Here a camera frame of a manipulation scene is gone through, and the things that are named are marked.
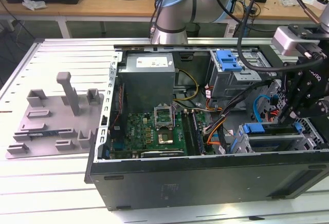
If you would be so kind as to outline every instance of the label sticker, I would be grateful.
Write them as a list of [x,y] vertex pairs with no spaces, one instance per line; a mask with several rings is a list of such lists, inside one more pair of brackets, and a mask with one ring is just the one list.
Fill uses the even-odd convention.
[[42,133],[33,133],[33,134],[29,134],[30,137],[38,137],[38,136],[43,136]]
[[220,147],[218,148],[218,150],[220,151],[220,153],[222,153],[222,155],[226,154],[224,148],[220,145]]
[[168,67],[167,57],[138,57],[136,67]]

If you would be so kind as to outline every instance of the wooden workbench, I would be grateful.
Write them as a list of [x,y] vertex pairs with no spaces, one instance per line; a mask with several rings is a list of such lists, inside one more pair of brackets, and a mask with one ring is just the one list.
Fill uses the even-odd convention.
[[[264,4],[258,4],[262,12],[257,17],[256,24],[289,24],[294,21],[309,23],[310,21],[300,6],[283,7],[279,0],[267,0]],[[66,21],[148,22],[154,11],[154,0],[80,0],[76,5],[47,4],[47,8],[36,11],[31,11],[22,4],[8,4],[5,2],[5,5],[17,19],[57,21],[64,38],[71,37]],[[321,14],[321,11],[317,8],[310,7],[316,15]],[[241,4],[236,5],[234,14],[237,17],[242,17]],[[9,20],[11,18],[6,10],[0,6],[0,20]],[[234,24],[235,22],[227,17],[222,23]]]

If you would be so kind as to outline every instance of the cable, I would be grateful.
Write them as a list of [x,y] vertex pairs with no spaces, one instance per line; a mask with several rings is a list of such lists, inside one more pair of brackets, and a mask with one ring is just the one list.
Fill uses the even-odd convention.
[[117,122],[119,116],[120,116],[120,112],[121,112],[121,98],[122,98],[122,86],[120,86],[120,93],[119,93],[119,112],[117,114],[117,116],[115,117],[115,120],[113,121],[112,125],[110,126],[110,128],[108,130],[111,130],[113,128],[113,126],[115,125],[115,123]]
[[5,10],[26,30],[27,33],[29,33],[29,35],[35,39],[34,35],[32,35],[32,33],[26,29],[26,27],[21,23],[21,21],[19,21],[18,19],[16,19],[16,17],[7,9],[7,7],[5,6],[5,4],[3,3],[2,0],[0,0],[0,3],[2,4],[2,6],[5,8]]
[[310,10],[305,3],[302,0],[297,0],[298,4],[303,8],[306,15],[316,24],[319,24],[321,21],[318,16],[315,15],[315,13]]
[[224,118],[219,124],[218,126],[216,126],[216,128],[210,133],[208,140],[207,140],[207,144],[209,144],[209,142],[211,141],[211,137],[212,135],[215,133],[215,131],[225,122],[226,118]]
[[[226,7],[223,5],[223,3],[221,2],[221,0],[216,0],[217,3],[219,4],[219,6],[235,21],[237,21],[239,24],[242,23],[241,20],[239,20],[236,16],[233,15],[233,13],[231,13],[229,10],[226,9]],[[247,27],[251,30],[255,30],[255,31],[259,31],[259,32],[275,32],[276,30],[261,30],[261,29],[256,29],[252,26],[247,25]]]
[[260,96],[258,96],[258,97],[254,100],[254,102],[253,102],[253,106],[252,106],[252,108],[253,108],[253,113],[255,114],[255,117],[256,117],[257,121],[260,122],[260,123],[262,122],[262,118],[261,118],[260,114],[258,113],[258,110],[257,110],[257,104],[258,104],[258,100],[259,100],[260,98],[262,98],[262,97],[264,97],[264,98],[266,98],[266,99],[268,99],[268,100],[271,99],[271,97],[269,97],[269,96],[267,96],[267,95],[260,95]]
[[242,90],[240,93],[238,93],[236,96],[234,96],[227,104],[225,107],[223,107],[221,113],[220,113],[220,118],[215,122],[213,123],[212,125],[208,126],[206,129],[205,129],[205,133],[209,133],[214,127],[216,127],[219,122],[221,121],[222,118],[225,118],[230,110],[232,108],[234,108],[238,103],[242,102],[244,99],[246,99],[247,95],[249,94],[249,92],[251,92],[252,90],[256,89],[256,88],[259,88],[259,87],[262,87],[262,86],[266,86],[266,85],[269,85],[271,84],[272,82],[274,81],[274,79],[268,79],[268,80],[265,80],[265,81],[262,81],[262,82],[257,82],[257,83],[254,83],[250,86],[248,86],[247,88],[245,88],[244,90]]
[[197,93],[199,92],[199,85],[198,85],[198,83],[196,82],[196,80],[187,72],[187,71],[185,71],[185,70],[182,70],[182,69],[179,69],[178,71],[181,71],[181,72],[184,72],[187,76],[189,76],[192,80],[193,80],[193,82],[194,82],[194,84],[195,84],[195,87],[196,87],[196,90],[195,90],[195,92],[194,92],[194,94],[193,95],[191,95],[190,97],[185,97],[185,98],[175,98],[175,99],[173,99],[174,101],[187,101],[187,100],[191,100],[191,99],[193,99],[194,97],[196,97],[196,95],[197,95]]
[[151,32],[151,28],[152,28],[152,22],[153,22],[153,19],[154,19],[154,16],[155,16],[155,13],[157,12],[157,10],[159,10],[159,11],[158,11],[157,17],[155,19],[154,26],[156,27],[156,25],[158,23],[158,19],[159,19],[159,16],[160,16],[160,13],[161,13],[161,9],[162,9],[162,2],[163,2],[163,0],[160,0],[159,1],[158,5],[155,7],[154,12],[153,12],[153,14],[151,16],[150,25],[149,25],[149,37],[151,37],[150,32]]
[[312,62],[308,62],[308,63],[304,63],[304,64],[300,64],[300,65],[283,66],[283,67],[261,67],[261,66],[254,66],[254,65],[250,64],[246,60],[246,58],[243,56],[243,53],[242,53],[242,38],[243,38],[244,29],[246,28],[247,21],[248,21],[250,11],[251,11],[254,1],[255,0],[250,1],[246,15],[243,19],[242,27],[240,30],[240,34],[239,34],[239,37],[237,40],[237,46],[236,46],[239,58],[247,68],[254,70],[254,71],[260,71],[260,72],[300,71],[300,70],[304,70],[304,69],[310,69],[311,67],[317,66],[323,62],[323,56],[320,56],[320,57],[318,57],[318,59],[316,59],[315,61],[312,61]]
[[201,111],[204,111],[204,112],[213,112],[212,110],[206,110],[206,109],[199,108],[199,107],[188,107],[188,106],[185,106],[184,104],[182,104],[182,103],[179,102],[179,101],[174,101],[174,102],[177,103],[177,104],[178,104],[180,107],[182,107],[182,108],[201,110]]

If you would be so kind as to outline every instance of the yellow wire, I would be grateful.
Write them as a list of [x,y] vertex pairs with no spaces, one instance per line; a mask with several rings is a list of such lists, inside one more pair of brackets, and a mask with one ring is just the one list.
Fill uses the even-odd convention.
[[195,92],[194,92],[194,94],[193,95],[191,95],[190,97],[185,97],[185,98],[175,98],[175,99],[173,99],[174,101],[187,101],[187,100],[190,100],[190,99],[192,99],[192,98],[194,98],[196,95],[197,95],[197,93],[199,92],[199,85],[198,85],[198,83],[196,82],[196,80],[187,72],[187,71],[185,71],[185,70],[181,70],[181,69],[179,69],[179,71],[182,71],[182,72],[184,72],[187,76],[189,76],[192,80],[193,80],[193,82],[195,83],[195,86],[196,86],[196,90],[195,90]]

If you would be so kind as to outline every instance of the side panel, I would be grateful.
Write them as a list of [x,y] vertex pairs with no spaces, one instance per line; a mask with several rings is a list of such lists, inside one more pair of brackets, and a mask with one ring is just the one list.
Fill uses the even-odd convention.
[[[316,154],[307,157],[312,161],[312,157]],[[248,160],[256,159],[255,156],[244,157],[248,157]],[[259,166],[252,163],[254,165],[231,167],[230,165],[233,166],[246,158],[242,160],[241,157],[224,160],[221,160],[222,158],[209,159],[212,159],[214,164],[217,164],[218,160],[232,163],[218,168],[214,166],[208,169],[146,172],[143,164],[152,163],[153,169],[156,170],[156,165],[162,164],[163,161],[132,161],[136,169],[140,166],[139,173],[98,175],[92,173],[92,179],[106,207],[111,207],[112,210],[165,208],[295,198],[328,174],[329,163],[327,161],[321,164],[270,165],[273,162],[268,160]],[[168,170],[174,170],[180,168],[182,163],[188,167],[188,162],[194,164],[194,160],[206,161],[206,159],[165,161],[167,161]],[[110,164],[116,163],[98,164],[112,167]]]

